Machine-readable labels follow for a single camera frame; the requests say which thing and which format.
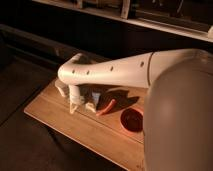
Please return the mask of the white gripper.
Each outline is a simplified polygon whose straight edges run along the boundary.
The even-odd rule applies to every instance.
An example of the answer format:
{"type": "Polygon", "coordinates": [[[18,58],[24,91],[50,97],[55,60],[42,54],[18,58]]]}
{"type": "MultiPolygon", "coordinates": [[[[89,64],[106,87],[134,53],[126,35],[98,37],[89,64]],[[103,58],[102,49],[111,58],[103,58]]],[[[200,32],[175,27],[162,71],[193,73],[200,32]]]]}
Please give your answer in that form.
{"type": "MultiPolygon", "coordinates": [[[[78,108],[78,105],[81,105],[84,103],[85,98],[83,94],[81,93],[80,88],[75,85],[69,85],[69,98],[70,98],[70,101],[72,102],[69,107],[69,112],[71,114],[74,114],[78,108]]],[[[96,112],[96,106],[93,103],[88,102],[86,103],[85,107],[86,109],[92,112],[96,112]]]]}

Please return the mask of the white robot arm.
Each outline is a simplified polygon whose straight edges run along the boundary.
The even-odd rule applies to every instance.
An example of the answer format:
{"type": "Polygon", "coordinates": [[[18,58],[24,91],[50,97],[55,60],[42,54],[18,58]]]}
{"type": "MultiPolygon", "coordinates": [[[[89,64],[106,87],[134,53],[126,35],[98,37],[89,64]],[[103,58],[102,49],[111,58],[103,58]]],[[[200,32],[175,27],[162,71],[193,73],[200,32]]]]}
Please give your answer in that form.
{"type": "Polygon", "coordinates": [[[71,111],[84,103],[82,84],[148,90],[146,171],[213,171],[213,54],[179,49],[96,64],[77,54],[60,66],[56,81],[71,111]]]}

